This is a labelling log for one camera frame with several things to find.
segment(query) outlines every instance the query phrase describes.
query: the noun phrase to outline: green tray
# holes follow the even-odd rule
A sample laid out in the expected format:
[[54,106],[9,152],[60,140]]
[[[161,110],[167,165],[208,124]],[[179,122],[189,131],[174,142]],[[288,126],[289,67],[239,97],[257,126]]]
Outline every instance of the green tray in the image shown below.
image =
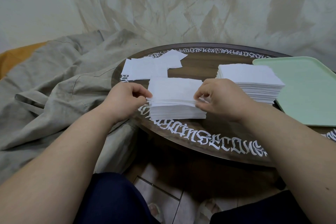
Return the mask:
[[336,74],[311,57],[255,59],[286,85],[276,100],[284,113],[310,126],[336,126]]

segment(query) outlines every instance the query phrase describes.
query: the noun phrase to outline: beige patterned wall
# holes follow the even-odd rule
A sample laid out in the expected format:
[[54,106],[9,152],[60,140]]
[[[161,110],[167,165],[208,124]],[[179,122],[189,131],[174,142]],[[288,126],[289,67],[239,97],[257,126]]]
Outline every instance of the beige patterned wall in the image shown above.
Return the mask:
[[217,42],[316,57],[336,71],[336,0],[73,0],[87,31],[157,45]]

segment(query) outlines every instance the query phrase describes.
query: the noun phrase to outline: stack of white paper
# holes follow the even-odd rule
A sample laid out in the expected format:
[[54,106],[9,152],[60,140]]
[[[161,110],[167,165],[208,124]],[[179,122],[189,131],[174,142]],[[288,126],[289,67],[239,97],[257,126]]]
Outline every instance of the stack of white paper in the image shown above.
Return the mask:
[[257,102],[273,104],[285,84],[268,66],[229,64],[219,65],[217,78],[227,78]]
[[167,69],[182,67],[181,60],[186,56],[170,50],[158,58],[126,59],[121,74],[128,75],[128,81],[150,79],[152,76],[168,77]]
[[154,120],[205,119],[206,112],[195,107],[194,94],[201,80],[152,77],[148,90],[149,116]]

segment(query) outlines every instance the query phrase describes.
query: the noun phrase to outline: table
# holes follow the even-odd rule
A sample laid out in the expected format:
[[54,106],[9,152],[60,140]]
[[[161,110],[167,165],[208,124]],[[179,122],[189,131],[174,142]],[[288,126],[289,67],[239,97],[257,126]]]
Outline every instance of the table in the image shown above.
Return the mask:
[[[187,43],[150,48],[129,58],[159,57],[171,49],[188,54],[188,56],[181,60],[182,68],[168,70],[168,77],[192,78],[202,81],[215,78],[220,64],[252,64],[254,59],[289,57],[278,52],[240,45]],[[128,76],[121,75],[124,63],[125,61],[115,69],[111,79],[112,87],[118,82],[128,82]],[[147,88],[149,80],[135,82]],[[227,122],[210,113],[207,114],[206,119],[199,120],[150,120],[148,115],[149,106],[144,105],[132,118],[145,131],[155,133],[192,150],[241,163],[274,167],[267,152],[240,124]],[[333,130],[334,128],[312,127],[312,129],[336,140],[336,129]]]

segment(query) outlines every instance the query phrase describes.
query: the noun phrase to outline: hand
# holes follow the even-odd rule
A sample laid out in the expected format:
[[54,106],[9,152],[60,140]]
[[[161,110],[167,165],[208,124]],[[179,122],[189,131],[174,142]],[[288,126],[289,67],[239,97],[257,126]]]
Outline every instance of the hand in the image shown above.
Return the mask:
[[210,103],[198,102],[196,107],[205,112],[223,116],[229,121],[240,122],[251,106],[257,104],[237,84],[229,79],[206,79],[194,95],[210,97]]
[[142,85],[133,82],[119,82],[108,93],[96,109],[112,118],[115,123],[128,119],[146,103],[146,97],[153,95]]

